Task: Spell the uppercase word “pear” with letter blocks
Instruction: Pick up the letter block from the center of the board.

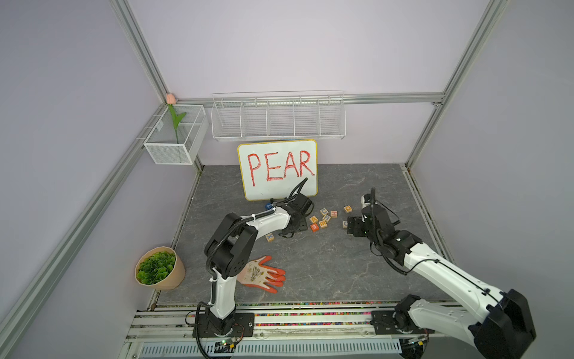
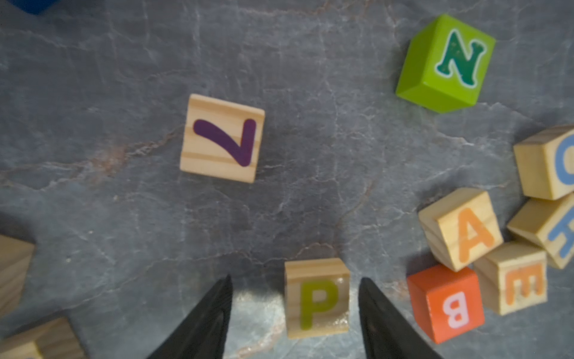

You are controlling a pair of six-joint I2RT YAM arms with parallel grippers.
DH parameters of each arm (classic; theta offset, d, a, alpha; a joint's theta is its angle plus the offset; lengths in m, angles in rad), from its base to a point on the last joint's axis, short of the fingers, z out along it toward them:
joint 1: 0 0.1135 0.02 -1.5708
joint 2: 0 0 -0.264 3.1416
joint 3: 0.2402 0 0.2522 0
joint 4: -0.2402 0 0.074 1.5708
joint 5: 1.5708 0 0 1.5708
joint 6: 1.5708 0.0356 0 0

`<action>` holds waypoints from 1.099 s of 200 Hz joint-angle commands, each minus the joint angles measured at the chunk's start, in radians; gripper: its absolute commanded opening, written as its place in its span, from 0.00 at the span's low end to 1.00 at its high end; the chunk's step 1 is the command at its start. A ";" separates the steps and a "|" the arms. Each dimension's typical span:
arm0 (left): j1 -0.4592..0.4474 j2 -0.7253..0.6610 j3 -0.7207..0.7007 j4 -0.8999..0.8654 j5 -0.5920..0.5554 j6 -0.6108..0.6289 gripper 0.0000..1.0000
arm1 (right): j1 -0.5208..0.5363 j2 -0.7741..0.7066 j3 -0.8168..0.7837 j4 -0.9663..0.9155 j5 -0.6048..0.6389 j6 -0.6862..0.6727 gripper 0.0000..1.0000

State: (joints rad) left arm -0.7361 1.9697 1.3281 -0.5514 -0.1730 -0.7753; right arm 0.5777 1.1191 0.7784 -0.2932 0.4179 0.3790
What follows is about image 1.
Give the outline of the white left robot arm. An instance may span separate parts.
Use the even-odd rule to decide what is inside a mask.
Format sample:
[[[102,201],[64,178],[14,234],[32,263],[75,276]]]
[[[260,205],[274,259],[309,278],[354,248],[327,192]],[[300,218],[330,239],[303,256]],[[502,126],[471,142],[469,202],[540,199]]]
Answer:
[[[273,233],[291,238],[307,230],[313,208],[310,198],[297,193],[263,212],[243,216],[231,212],[224,217],[204,250],[212,286],[208,314],[221,321],[233,316],[237,277],[248,264],[255,242]]]

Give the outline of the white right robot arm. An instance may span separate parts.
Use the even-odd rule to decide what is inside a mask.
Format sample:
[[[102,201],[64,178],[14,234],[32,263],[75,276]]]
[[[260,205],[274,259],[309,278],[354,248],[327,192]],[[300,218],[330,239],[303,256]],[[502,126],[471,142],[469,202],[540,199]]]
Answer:
[[[347,232],[365,237],[371,248],[401,275],[417,273],[454,299],[462,310],[432,304],[416,295],[402,299],[392,315],[373,314],[375,327],[401,333],[431,330],[463,341],[484,358],[521,358],[537,335],[526,297],[490,286],[445,258],[418,236],[396,229],[375,193],[365,194],[359,216],[348,218]]]

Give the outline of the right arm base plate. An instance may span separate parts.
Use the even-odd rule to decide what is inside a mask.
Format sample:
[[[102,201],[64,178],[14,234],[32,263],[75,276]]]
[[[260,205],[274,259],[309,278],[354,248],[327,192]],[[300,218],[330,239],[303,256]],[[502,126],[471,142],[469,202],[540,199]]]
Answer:
[[[415,325],[414,321],[402,312],[372,311],[369,322],[377,335],[383,334],[427,334],[427,331]]]

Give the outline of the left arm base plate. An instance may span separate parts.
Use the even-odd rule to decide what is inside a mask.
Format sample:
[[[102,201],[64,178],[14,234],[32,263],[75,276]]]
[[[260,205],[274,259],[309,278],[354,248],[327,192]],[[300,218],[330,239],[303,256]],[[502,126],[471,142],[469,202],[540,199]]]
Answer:
[[[227,318],[219,319],[210,311],[200,313],[196,320],[194,335],[199,338],[252,337],[255,329],[255,315],[233,311]]]

